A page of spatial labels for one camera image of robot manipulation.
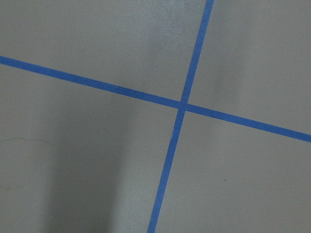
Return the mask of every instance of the gray floor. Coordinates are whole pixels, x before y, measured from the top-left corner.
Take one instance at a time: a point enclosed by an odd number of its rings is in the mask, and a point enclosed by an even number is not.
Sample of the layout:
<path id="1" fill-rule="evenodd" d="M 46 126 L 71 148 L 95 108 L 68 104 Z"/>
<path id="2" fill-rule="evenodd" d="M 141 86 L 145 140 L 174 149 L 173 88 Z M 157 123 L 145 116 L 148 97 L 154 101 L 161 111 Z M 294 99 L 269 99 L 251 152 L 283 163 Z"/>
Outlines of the gray floor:
<path id="1" fill-rule="evenodd" d="M 204 0 L 2 1 L 0 55 L 180 100 Z M 311 133 L 311 2 L 215 0 L 190 103 Z M 0 232 L 145 233 L 176 109 L 0 65 Z M 157 233 L 309 233 L 311 145 L 186 113 Z"/>

